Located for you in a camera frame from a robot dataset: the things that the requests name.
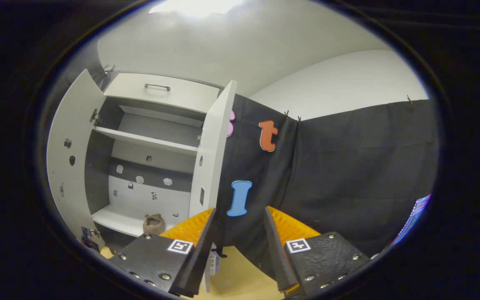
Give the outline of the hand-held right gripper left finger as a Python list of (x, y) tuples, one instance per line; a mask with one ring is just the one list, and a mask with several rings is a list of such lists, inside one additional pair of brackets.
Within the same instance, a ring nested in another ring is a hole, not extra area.
[(215, 230), (210, 208), (160, 235), (141, 235), (109, 260), (149, 288), (192, 298), (199, 293)]

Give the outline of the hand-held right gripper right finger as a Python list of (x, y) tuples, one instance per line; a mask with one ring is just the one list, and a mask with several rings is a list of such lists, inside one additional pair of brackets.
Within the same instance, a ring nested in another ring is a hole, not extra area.
[(330, 289), (370, 260), (341, 234), (319, 233), (271, 206), (264, 226), (277, 287), (286, 298)]

